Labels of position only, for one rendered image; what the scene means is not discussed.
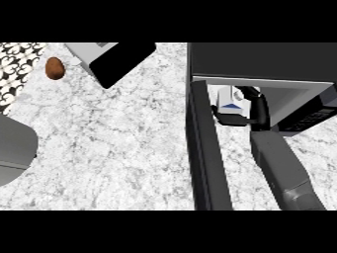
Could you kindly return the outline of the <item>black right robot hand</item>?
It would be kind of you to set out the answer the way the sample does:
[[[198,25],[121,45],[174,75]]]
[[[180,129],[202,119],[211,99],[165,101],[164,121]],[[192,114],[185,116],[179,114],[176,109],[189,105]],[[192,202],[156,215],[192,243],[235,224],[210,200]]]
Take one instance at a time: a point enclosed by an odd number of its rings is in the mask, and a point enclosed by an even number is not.
[[[244,127],[251,126],[251,131],[263,131],[270,129],[270,115],[267,100],[261,92],[254,87],[236,86],[244,99],[250,101],[250,116],[241,114],[229,114],[220,112],[219,106],[211,106],[213,116],[223,126]]]

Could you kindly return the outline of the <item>white milk carton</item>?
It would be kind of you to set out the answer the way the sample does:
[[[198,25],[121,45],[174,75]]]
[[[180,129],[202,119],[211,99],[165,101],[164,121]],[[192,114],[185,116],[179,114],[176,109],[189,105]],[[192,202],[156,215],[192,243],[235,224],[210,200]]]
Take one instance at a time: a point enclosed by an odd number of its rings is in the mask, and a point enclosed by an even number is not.
[[[216,105],[220,114],[235,114],[245,118],[250,116],[250,101],[235,86],[224,85],[217,90]]]

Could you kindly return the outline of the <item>black microwave oven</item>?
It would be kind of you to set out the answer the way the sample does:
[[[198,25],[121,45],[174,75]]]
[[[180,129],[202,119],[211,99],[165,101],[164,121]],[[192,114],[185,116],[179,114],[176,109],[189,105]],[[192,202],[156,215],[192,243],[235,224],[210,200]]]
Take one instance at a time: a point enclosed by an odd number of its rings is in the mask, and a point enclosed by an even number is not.
[[[186,49],[189,79],[258,87],[282,135],[337,115],[337,42],[192,42]]]

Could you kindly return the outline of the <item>dark grey microwave door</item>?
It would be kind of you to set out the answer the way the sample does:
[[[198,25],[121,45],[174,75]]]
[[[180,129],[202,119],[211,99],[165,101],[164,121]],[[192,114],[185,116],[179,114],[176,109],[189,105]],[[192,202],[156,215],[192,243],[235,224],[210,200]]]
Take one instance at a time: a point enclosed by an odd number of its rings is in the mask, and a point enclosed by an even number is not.
[[[232,203],[204,81],[186,86],[185,136],[193,207],[230,211]]]

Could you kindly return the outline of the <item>grey and black appliance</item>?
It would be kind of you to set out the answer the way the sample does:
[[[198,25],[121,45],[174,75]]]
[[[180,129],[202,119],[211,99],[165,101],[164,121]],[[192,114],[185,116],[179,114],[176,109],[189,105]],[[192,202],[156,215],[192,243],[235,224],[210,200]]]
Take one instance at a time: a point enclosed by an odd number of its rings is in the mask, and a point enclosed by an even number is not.
[[[152,42],[66,42],[78,65],[108,89],[153,53]]]

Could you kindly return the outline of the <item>brown potato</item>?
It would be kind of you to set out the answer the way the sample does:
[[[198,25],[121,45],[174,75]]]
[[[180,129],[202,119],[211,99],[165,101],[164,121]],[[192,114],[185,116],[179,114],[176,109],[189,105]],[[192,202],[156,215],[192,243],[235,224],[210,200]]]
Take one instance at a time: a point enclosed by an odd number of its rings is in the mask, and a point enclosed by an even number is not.
[[[59,80],[63,76],[65,69],[60,60],[56,57],[50,57],[46,63],[46,75],[51,80]]]

